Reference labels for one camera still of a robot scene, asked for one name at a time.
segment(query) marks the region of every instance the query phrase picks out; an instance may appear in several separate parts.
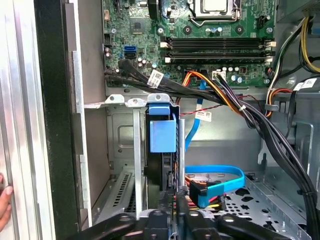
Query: yellow wire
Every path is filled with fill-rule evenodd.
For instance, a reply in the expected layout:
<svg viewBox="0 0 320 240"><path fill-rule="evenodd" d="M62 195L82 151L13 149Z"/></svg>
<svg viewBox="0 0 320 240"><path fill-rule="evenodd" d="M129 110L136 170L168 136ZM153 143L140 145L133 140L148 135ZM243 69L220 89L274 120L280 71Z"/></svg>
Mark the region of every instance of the yellow wire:
<svg viewBox="0 0 320 240"><path fill-rule="evenodd" d="M195 74L196 76L198 76L198 77L202 78L203 80L205 80L206 83L209 84L210 87L212 87L212 88L216 91L216 93L223 99L223 101L224 101L233 111L235 111L236 113L239 113L239 111L232 106L232 104L231 104L230 101L227 99L226 95L221 91L221 89L220 89L218 86L216 86L212 81L210 81L208 78L206 78L204 75L202 75L202 74L199 73L199 72L190 71L190 73L193 73L193 74Z"/></svg>
<svg viewBox="0 0 320 240"><path fill-rule="evenodd" d="M212 205L209 205L209 206L207 206L206 208L217 208L217 207L219 207L220 206L220 204L212 204ZM189 208L190 210L198 210L198 209L200 209L200 208L198 208L198 207L193 207L193 208Z"/></svg>
<svg viewBox="0 0 320 240"><path fill-rule="evenodd" d="M305 62L309 65L310 68L312 68L314 71L320 73L320 68L313 65L308 57L308 51L307 51L307 38L308 38L308 21L309 17L306 17L304 20L304 23L301 27L301 49L302 49L302 56L305 60Z"/></svg>

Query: screw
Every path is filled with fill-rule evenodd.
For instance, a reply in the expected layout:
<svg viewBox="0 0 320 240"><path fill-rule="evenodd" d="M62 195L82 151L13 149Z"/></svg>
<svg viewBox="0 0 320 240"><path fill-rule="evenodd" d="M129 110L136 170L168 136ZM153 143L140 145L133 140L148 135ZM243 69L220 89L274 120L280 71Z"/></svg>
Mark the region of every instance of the screw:
<svg viewBox="0 0 320 240"><path fill-rule="evenodd" d="M162 27L158 28L158 34L163 34L164 33L164 29Z"/></svg>
<svg viewBox="0 0 320 240"><path fill-rule="evenodd" d="M267 34L271 34L273 31L274 31L274 29L273 29L272 27L268 27L268 28L266 29L266 33L267 33Z"/></svg>

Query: sticker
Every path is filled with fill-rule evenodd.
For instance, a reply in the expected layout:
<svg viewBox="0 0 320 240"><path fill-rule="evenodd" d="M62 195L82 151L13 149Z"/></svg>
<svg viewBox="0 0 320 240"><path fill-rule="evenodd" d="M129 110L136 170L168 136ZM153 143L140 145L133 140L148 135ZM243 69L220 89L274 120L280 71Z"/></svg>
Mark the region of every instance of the sticker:
<svg viewBox="0 0 320 240"><path fill-rule="evenodd" d="M206 122L211 122L212 112L210 111L197 111L195 113L195 119L199 119Z"/></svg>
<svg viewBox="0 0 320 240"><path fill-rule="evenodd" d="M304 82L303 86L300 89L309 89L312 88L317 81L317 78L311 78Z"/></svg>
<svg viewBox="0 0 320 240"><path fill-rule="evenodd" d="M215 79L215 77L218 74L223 78L223 80L226 80L226 77L227 77L226 71L212 71L212 79Z"/></svg>
<svg viewBox="0 0 320 240"><path fill-rule="evenodd" d="M164 77L164 74L157 71L157 70L153 70L149 80L146 84L148 84L149 86L151 86L152 88L157 88L162 80L162 78Z"/></svg>
<svg viewBox="0 0 320 240"><path fill-rule="evenodd" d="M196 104L196 107L195 107L195 110L196 111L198 111L198 110L200 110L200 109L202 109L202 104Z"/></svg>
<svg viewBox="0 0 320 240"><path fill-rule="evenodd" d="M298 83L298 84L295 86L295 88L293 89L293 91L299 91L300 88L303 86L303 84L304 84L304 82Z"/></svg>

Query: black ram slot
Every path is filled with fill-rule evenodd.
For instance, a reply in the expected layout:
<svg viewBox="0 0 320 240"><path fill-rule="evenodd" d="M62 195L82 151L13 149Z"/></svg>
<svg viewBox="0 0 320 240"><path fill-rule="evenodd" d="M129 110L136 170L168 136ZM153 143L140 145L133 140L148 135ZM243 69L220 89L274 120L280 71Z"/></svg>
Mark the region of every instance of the black ram slot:
<svg viewBox="0 0 320 240"><path fill-rule="evenodd" d="M265 52L167 52L171 64L220 64L220 63L264 63L268 54Z"/></svg>
<svg viewBox="0 0 320 240"><path fill-rule="evenodd" d="M167 49L182 50L260 50L271 40L264 38L171 38L161 37Z"/></svg>

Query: finger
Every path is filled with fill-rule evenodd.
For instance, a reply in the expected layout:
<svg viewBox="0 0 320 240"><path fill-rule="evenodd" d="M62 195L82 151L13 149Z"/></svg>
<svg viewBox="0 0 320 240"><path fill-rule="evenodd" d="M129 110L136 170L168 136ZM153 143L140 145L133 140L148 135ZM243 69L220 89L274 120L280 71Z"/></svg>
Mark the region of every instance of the finger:
<svg viewBox="0 0 320 240"><path fill-rule="evenodd" d="M11 204L7 206L6 211L4 212L2 218L0 218L0 232L5 228L5 226L9 222L10 216L11 216Z"/></svg>
<svg viewBox="0 0 320 240"><path fill-rule="evenodd" d="M7 210L13 191L14 189L12 186L7 186L0 196L0 218Z"/></svg>

